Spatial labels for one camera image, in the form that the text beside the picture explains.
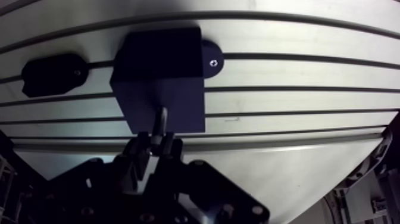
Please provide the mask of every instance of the metal bolt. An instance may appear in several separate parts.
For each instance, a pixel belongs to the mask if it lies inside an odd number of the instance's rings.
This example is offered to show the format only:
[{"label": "metal bolt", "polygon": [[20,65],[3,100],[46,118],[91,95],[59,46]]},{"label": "metal bolt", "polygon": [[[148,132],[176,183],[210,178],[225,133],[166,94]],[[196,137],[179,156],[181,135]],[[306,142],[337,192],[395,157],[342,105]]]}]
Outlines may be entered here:
[{"label": "metal bolt", "polygon": [[211,67],[216,67],[218,65],[218,61],[217,60],[211,60],[210,61],[210,66]]},{"label": "metal bolt", "polygon": [[227,214],[227,218],[231,219],[235,208],[231,204],[224,204],[222,210],[226,212],[225,214]]},{"label": "metal bolt", "polygon": [[189,219],[186,216],[176,216],[175,222],[176,223],[187,223]]},{"label": "metal bolt", "polygon": [[254,206],[251,210],[256,215],[261,215],[264,211],[264,209],[260,206]]},{"label": "metal bolt", "polygon": [[139,219],[144,223],[151,223],[155,220],[155,217],[153,214],[144,213],[140,215]]},{"label": "metal bolt", "polygon": [[203,164],[204,164],[204,162],[201,161],[201,160],[196,160],[196,161],[195,161],[195,165],[197,165],[197,166],[201,166],[201,165],[203,165]]},{"label": "metal bolt", "polygon": [[81,209],[80,214],[82,216],[90,216],[92,214],[94,214],[94,210],[91,207],[84,207],[83,209]]}]

